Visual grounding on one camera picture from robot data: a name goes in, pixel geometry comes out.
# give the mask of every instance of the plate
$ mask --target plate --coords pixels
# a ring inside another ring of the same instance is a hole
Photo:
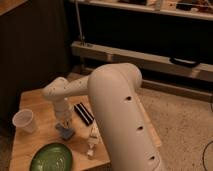
[[[61,143],[51,143],[35,154],[30,171],[70,171],[72,164],[73,157],[69,148]]]

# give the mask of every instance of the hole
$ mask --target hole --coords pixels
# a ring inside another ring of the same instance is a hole
[[[149,161],[153,161],[153,160],[155,160],[155,156],[152,156],[149,158]]]
[[[137,131],[142,131],[143,130],[143,126],[140,126],[137,128]]]
[[[131,97],[131,96],[128,96],[128,97],[126,97],[126,99],[125,99],[125,100],[130,101],[130,100],[132,100],[132,97]]]

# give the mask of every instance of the white cup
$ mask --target white cup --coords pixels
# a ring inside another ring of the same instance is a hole
[[[18,111],[13,116],[12,122],[14,126],[21,128],[28,133],[33,133],[37,128],[33,111],[30,109],[22,109]]]

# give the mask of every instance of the wire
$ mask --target wire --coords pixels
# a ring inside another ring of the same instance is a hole
[[[205,153],[206,153],[206,150],[207,148],[209,147],[209,145],[213,144],[213,141],[210,141],[204,148],[203,150],[203,155],[202,155],[202,162],[203,162],[203,167],[204,167],[204,170],[205,171],[208,171],[207,168],[206,168],[206,164],[205,164]]]

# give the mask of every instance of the floor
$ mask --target floor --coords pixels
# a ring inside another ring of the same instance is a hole
[[[78,74],[68,77],[73,80]],[[210,103],[142,88],[141,99],[163,145],[160,154],[169,171],[202,171],[202,152],[213,140],[213,112]],[[0,170],[7,171],[12,138],[0,136]],[[213,170],[213,145],[205,155],[208,171]]]

